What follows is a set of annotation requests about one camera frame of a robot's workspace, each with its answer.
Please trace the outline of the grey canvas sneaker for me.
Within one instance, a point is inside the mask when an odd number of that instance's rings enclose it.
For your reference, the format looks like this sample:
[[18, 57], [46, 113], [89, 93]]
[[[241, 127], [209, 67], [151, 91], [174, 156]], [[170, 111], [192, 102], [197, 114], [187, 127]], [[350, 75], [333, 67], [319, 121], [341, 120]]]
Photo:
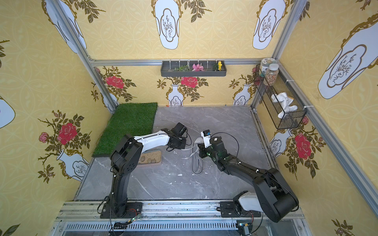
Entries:
[[[192, 143], [192, 146], [194, 146], [195, 143], [202, 144], [203, 138], [201, 136], [196, 137]], [[192, 173], [194, 175], [201, 175], [202, 172], [203, 172], [203, 161], [202, 161], [202, 158], [199, 157], [199, 153], [196, 153], [192, 157]]]

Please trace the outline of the white shoelace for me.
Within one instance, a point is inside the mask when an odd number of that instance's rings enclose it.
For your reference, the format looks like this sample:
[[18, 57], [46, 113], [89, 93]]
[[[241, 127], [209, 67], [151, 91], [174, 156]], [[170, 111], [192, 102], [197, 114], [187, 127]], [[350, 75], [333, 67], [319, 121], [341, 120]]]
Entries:
[[182, 158], [184, 160], [187, 160], [187, 159], [190, 159], [191, 157], [193, 157], [196, 153], [199, 153], [200, 147], [199, 147], [198, 143], [195, 143], [195, 145], [192, 146], [191, 148], [187, 148], [187, 149], [184, 149], [184, 150], [190, 150], [191, 151], [191, 154], [189, 156]]

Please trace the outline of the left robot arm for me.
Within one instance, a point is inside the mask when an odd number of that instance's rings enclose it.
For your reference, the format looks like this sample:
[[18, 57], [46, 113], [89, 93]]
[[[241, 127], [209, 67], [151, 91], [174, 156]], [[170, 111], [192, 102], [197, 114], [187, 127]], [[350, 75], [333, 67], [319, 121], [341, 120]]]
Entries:
[[185, 149], [186, 132], [187, 128], [177, 123], [172, 129], [165, 128], [143, 136], [125, 135], [121, 139], [110, 156], [113, 180], [110, 194], [104, 199], [101, 219], [133, 218], [141, 213], [143, 203], [129, 203], [127, 187], [142, 153], [160, 146]]

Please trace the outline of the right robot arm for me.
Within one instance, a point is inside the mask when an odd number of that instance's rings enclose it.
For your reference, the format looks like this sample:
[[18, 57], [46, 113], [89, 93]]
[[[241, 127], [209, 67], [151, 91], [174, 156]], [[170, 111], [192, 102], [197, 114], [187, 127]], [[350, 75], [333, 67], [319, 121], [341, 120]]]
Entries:
[[221, 137], [199, 143], [199, 157], [209, 157], [221, 172], [238, 177], [253, 186], [259, 207], [273, 222], [299, 209], [299, 200], [282, 174], [275, 168], [261, 169], [240, 161], [227, 152]]

